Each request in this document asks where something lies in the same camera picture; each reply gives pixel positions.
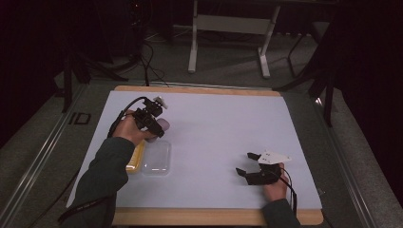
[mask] white metal frame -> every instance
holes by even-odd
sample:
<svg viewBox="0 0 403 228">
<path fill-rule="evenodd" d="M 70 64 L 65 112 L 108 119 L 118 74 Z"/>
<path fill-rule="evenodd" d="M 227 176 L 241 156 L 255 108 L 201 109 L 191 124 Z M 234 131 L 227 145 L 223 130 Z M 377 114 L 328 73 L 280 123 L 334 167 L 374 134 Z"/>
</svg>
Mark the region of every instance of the white metal frame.
<svg viewBox="0 0 403 228">
<path fill-rule="evenodd" d="M 198 55 L 198 29 L 215 30 L 228 32 L 242 32 L 250 34 L 264 34 L 264 43 L 258 48 L 260 67 L 263 78 L 270 78 L 269 66 L 266 60 L 266 51 L 275 28 L 280 6 L 276 6 L 272 18 L 240 18 L 216 15 L 198 14 L 198 0 L 194 0 L 193 5 L 193 26 L 192 26 L 192 47 L 190 49 L 189 73 L 196 72 L 196 62 Z"/>
</svg>

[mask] yellow container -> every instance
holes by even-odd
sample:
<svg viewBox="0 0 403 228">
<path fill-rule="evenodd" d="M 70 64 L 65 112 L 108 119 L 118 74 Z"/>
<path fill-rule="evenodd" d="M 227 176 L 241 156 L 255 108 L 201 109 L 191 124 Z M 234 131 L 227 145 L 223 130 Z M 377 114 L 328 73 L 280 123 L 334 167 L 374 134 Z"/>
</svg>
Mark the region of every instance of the yellow container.
<svg viewBox="0 0 403 228">
<path fill-rule="evenodd" d="M 139 171 L 140 166 L 142 165 L 144 147 L 145 141 L 142 141 L 134 149 L 130 162 L 126 166 L 127 173 L 136 173 L 137 171 Z"/>
</svg>

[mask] dark sleeve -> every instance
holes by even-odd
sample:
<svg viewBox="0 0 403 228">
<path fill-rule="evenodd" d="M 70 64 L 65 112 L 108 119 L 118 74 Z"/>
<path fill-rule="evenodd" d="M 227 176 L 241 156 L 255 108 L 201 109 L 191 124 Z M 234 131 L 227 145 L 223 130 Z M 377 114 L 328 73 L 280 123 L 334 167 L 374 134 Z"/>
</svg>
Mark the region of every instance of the dark sleeve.
<svg viewBox="0 0 403 228">
<path fill-rule="evenodd" d="M 123 138 L 104 140 L 95 159 L 80 178 L 74 202 L 69 208 L 105 197 L 108 199 L 67 218 L 62 227 L 110 226 L 115 213 L 116 193 L 128 181 L 125 167 L 134 148 L 133 142 Z"/>
<path fill-rule="evenodd" d="M 269 202 L 261 209 L 269 228 L 295 228 L 300 223 L 287 199 L 279 199 Z"/>
</svg>

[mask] hand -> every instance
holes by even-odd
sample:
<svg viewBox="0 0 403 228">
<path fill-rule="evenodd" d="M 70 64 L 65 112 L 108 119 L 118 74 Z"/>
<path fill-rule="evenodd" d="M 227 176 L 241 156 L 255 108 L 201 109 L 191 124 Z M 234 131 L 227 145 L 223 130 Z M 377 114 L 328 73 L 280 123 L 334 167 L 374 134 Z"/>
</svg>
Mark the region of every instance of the hand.
<svg viewBox="0 0 403 228">
<path fill-rule="evenodd" d="M 130 115 L 133 112 L 133 110 L 127 110 L 125 118 L 118 124 L 112 137 L 121 137 L 138 145 L 142 140 L 151 139 L 155 135 L 149 131 L 142 131 L 137 127 L 133 116 Z"/>
<path fill-rule="evenodd" d="M 281 177 L 288 183 L 288 178 L 284 175 L 284 163 L 280 163 L 279 167 L 281 168 Z M 263 185 L 263 192 L 264 196 L 270 201 L 285 199 L 287 185 L 282 180 L 278 180 L 272 184 Z"/>
</svg>

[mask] dark background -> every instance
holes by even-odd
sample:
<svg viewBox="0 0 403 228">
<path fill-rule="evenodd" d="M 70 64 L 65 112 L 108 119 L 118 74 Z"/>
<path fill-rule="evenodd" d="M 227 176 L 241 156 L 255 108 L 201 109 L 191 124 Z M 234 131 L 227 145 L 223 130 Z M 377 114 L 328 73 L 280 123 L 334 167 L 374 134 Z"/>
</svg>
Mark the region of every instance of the dark background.
<svg viewBox="0 0 403 228">
<path fill-rule="evenodd" d="M 172 24 L 191 25 L 192 1 L 2 1 L 0 7 L 0 146 L 57 91 L 53 78 L 70 50 L 96 61 L 141 52 L 141 28 L 153 26 L 168 39 Z M 285 6 L 276 32 L 305 33 L 309 23 L 331 20 L 313 66 L 336 72 L 347 105 L 366 136 L 394 193 L 403 202 L 403 6 L 401 1 L 347 1 L 337 11 Z M 217 2 L 200 12 L 218 12 Z M 270 7 L 227 5 L 224 15 L 270 18 Z"/>
</svg>

